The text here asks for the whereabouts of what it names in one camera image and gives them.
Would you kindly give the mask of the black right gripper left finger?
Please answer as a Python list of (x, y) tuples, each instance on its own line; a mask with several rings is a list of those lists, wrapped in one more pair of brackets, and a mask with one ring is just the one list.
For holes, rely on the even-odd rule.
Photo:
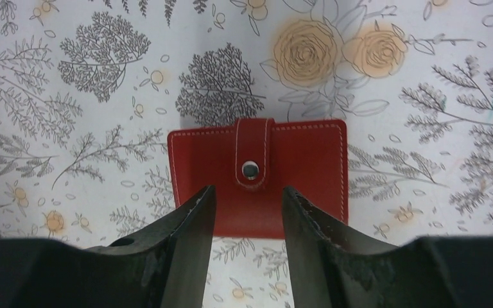
[(89, 248), (86, 307), (201, 307), (215, 217), (208, 185), (150, 225)]

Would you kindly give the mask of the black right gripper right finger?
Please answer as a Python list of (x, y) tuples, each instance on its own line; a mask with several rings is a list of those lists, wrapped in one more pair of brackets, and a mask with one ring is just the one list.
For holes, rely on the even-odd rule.
[(282, 195), (288, 265), (296, 307), (399, 307), (395, 249), (322, 211), (296, 189)]

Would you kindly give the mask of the red leather card holder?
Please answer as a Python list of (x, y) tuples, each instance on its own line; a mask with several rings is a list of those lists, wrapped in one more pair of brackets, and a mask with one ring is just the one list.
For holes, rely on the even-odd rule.
[(238, 119), (231, 126), (175, 130), (168, 135), (168, 156), (177, 205), (215, 186), (217, 237), (282, 239), (287, 186), (332, 217), (348, 220), (342, 120)]

